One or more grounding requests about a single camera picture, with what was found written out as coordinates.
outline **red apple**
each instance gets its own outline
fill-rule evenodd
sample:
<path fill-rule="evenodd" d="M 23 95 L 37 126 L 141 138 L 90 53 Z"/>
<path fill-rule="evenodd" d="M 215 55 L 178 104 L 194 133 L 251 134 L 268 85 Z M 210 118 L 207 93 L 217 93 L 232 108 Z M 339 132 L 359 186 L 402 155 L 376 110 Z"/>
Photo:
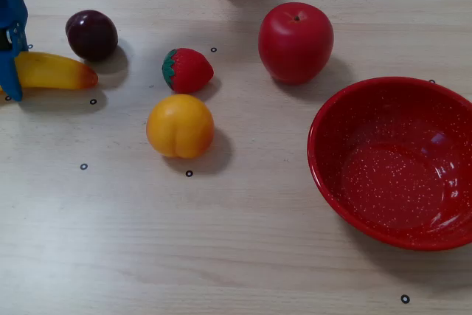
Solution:
<path fill-rule="evenodd" d="M 309 4 L 281 4 L 260 27 L 260 59 L 281 83 L 296 85 L 313 79 L 330 59 L 333 45 L 330 20 Z"/>
<path fill-rule="evenodd" d="M 66 34 L 75 54 L 91 62 L 106 59 L 118 45 L 117 28 L 108 16 L 96 10 L 71 16 Z"/>

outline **black dot marker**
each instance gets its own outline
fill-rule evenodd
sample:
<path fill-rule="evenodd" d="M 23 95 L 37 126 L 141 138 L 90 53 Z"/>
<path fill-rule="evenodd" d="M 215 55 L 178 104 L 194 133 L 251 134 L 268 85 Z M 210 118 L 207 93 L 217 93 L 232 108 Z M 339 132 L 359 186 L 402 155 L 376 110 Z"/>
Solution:
<path fill-rule="evenodd" d="M 403 304 L 408 304 L 410 302 L 410 297 L 408 295 L 405 295 L 405 294 L 402 295 L 400 299 L 401 299 L 401 302 Z"/>

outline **blue clamp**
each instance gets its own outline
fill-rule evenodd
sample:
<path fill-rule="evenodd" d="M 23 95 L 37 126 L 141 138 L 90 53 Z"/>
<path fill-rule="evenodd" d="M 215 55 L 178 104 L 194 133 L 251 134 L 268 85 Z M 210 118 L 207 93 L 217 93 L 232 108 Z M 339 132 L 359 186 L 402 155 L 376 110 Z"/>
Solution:
<path fill-rule="evenodd" d="M 15 101 L 21 101 L 21 90 L 15 58 L 28 51 L 24 29 L 28 10 L 23 0 L 0 0 L 0 86 Z"/>

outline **strawberry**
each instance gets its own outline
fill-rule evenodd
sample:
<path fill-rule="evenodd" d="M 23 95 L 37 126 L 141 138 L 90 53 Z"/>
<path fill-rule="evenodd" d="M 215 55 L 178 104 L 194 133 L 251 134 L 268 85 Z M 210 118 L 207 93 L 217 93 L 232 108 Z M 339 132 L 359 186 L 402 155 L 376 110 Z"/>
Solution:
<path fill-rule="evenodd" d="M 179 94 L 198 91 L 213 77 L 213 68 L 201 53 L 188 48 L 167 53 L 162 74 L 165 82 Z"/>

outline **green strawberry leaves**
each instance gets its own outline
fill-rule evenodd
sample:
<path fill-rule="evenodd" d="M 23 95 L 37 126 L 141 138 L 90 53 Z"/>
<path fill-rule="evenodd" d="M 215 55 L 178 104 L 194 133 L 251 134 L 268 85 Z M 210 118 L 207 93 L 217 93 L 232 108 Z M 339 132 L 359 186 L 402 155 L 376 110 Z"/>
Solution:
<path fill-rule="evenodd" d="M 168 84 L 168 86 L 172 89 L 172 79 L 176 72 L 174 72 L 174 69 L 172 69 L 172 66 L 175 64 L 175 61 L 172 59 L 172 56 L 177 53 L 177 49 L 173 49 L 167 55 L 165 56 L 164 59 L 164 64 L 162 64 L 162 74 L 164 75 L 165 82 Z"/>

